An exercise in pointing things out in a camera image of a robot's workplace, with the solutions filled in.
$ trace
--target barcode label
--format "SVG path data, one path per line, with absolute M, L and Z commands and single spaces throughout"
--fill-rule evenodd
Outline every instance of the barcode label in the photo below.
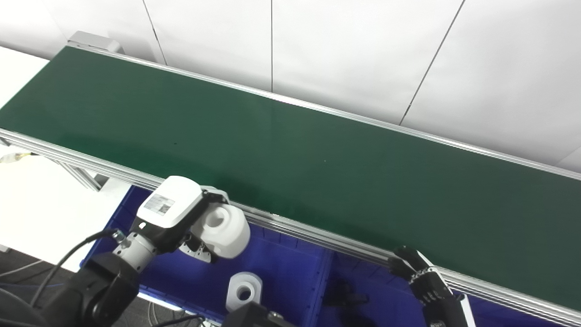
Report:
M 171 208 L 171 206 L 174 205 L 174 203 L 174 200 L 162 197 L 159 194 L 154 194 L 153 197 L 145 203 L 144 207 L 145 209 L 149 209 L 156 214 L 163 216 Z

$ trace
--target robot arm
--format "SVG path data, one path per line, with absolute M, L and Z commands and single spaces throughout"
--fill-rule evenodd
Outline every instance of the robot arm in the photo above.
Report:
M 476 327 L 466 295 L 454 295 L 430 260 L 409 247 L 397 248 L 395 254 L 399 258 L 390 258 L 388 268 L 410 284 L 424 306 L 426 326 Z
M 156 255 L 180 246 L 206 248 L 201 239 L 192 239 L 197 235 L 191 227 L 215 216 L 209 211 L 226 208 L 221 212 L 230 214 L 230 219 L 248 224 L 243 212 L 228 202 L 223 191 L 202 189 L 184 177 L 168 177 L 139 207 L 128 237 L 118 239 L 112 253 L 91 257 L 43 308 L 44 320 L 50 327 L 112 325 L 137 296 L 139 273 Z M 247 243 L 248 238 L 237 242 L 235 252 L 229 249 L 228 255 L 238 255 Z

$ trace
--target white wall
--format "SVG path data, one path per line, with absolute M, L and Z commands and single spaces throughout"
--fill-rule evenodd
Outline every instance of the white wall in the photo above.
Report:
M 578 1 L 466 0 L 418 89 L 460 4 L 21 0 L 0 2 L 0 45 L 50 58 L 85 30 L 132 56 L 581 172 Z

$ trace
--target white cylindrical part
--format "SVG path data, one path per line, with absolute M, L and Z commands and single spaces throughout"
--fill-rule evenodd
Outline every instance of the white cylindrical part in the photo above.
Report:
M 262 279 L 251 272 L 239 272 L 230 278 L 226 310 L 232 312 L 249 302 L 260 304 Z
M 193 224 L 192 233 L 200 238 L 210 251 L 223 258 L 234 258 L 248 245 L 250 226 L 244 212 L 223 203 L 212 203 Z

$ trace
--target blue crate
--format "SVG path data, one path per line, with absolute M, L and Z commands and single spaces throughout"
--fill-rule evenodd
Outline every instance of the blue crate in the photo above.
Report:
M 138 207 L 151 192 L 131 187 L 107 228 L 128 232 Z M 179 250 L 156 257 L 141 273 L 141 292 L 221 322 L 232 275 L 250 271 L 264 283 L 262 304 L 301 327 L 342 327 L 340 309 L 322 306 L 325 289 L 336 280 L 348 281 L 369 303 L 359 313 L 378 327 L 425 327 L 421 304 L 407 282 L 384 267 L 335 253 L 295 237 L 250 225 L 250 243 L 232 260 L 206 264 Z M 112 251 L 110 239 L 95 243 L 87 257 Z M 469 297 L 478 327 L 556 327 L 557 324 Z
M 127 232 L 149 194 L 131 187 L 107 226 Z M 88 256 L 112 251 L 115 246 L 111 240 L 99 241 Z M 179 250 L 157 256 L 141 273 L 140 291 L 221 322 L 227 314 L 230 277 L 249 271 L 263 280 L 263 305 L 293 324 L 312 327 L 317 322 L 331 258 L 327 249 L 251 225 L 247 248 L 232 260 L 207 264 Z
M 355 293 L 366 294 L 369 302 L 357 306 L 358 313 L 378 327 L 425 327 L 422 306 L 406 281 L 384 267 L 345 254 L 335 253 L 328 287 L 346 280 Z M 478 327 L 557 327 L 557 324 L 503 307 L 477 297 L 468 297 Z M 341 309 L 322 307 L 318 327 L 341 327 Z

